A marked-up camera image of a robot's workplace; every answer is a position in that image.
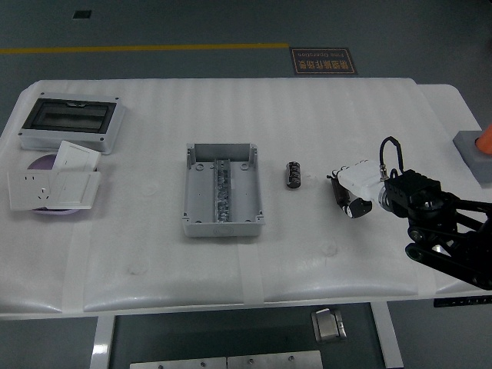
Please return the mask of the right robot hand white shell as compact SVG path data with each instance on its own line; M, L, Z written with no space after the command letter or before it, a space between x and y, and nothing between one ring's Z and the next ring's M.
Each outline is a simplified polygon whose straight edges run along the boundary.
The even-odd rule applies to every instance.
M332 171L327 179L331 183L337 206L349 217L360 218L371 212L374 205L382 208L384 182L380 165L363 160L352 166Z

